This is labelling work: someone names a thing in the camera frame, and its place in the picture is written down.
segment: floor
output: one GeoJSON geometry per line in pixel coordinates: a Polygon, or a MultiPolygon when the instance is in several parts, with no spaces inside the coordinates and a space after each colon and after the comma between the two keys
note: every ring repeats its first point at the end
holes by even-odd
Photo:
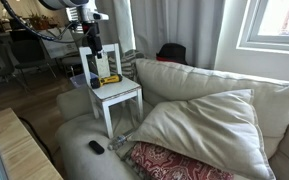
{"type": "Polygon", "coordinates": [[[55,167],[65,179],[66,173],[55,133],[63,124],[56,106],[58,94],[73,88],[71,82],[59,71],[55,79],[50,71],[26,74],[30,92],[25,92],[16,81],[3,83],[0,87],[0,110],[12,108],[17,116],[27,119],[48,146],[55,160],[55,167]]]}

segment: black remote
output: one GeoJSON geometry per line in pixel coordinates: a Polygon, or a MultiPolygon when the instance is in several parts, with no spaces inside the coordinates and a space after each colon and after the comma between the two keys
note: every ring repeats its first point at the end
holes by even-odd
{"type": "Polygon", "coordinates": [[[90,141],[88,145],[90,145],[90,147],[96,152],[96,154],[103,154],[105,151],[104,148],[94,140],[90,141]]]}

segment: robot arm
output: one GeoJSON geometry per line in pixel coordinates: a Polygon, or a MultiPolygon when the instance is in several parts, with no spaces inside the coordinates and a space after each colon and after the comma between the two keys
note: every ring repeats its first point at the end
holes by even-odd
{"type": "MultiPolygon", "coordinates": [[[[39,32],[29,28],[24,23],[20,22],[15,12],[12,10],[7,0],[0,0],[8,13],[17,20],[22,26],[32,34],[48,41],[55,41],[54,37],[48,37],[40,34],[39,32]]],[[[79,20],[82,24],[83,31],[87,33],[87,41],[92,50],[93,55],[101,58],[102,44],[98,36],[100,33],[97,21],[108,20],[106,14],[98,13],[95,5],[95,0],[39,0],[39,2],[50,10],[59,10],[67,7],[77,7],[79,20]]]]}

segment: beige sofa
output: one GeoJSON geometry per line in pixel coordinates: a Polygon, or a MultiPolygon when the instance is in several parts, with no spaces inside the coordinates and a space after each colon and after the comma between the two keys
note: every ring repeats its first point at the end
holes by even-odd
{"type": "MultiPolygon", "coordinates": [[[[138,59],[136,67],[143,88],[144,117],[160,102],[253,89],[265,154],[275,177],[289,179],[289,82],[146,59],[138,59]]],[[[86,87],[63,93],[57,101],[66,122],[56,136],[69,179],[139,179],[129,165],[106,148],[109,139],[105,122],[94,118],[86,87]],[[99,142],[105,153],[96,155],[88,146],[91,140],[99,142]]],[[[115,105],[111,117],[114,135],[141,123],[133,106],[115,105]]],[[[234,179],[244,178],[236,175],[234,179]]]]}

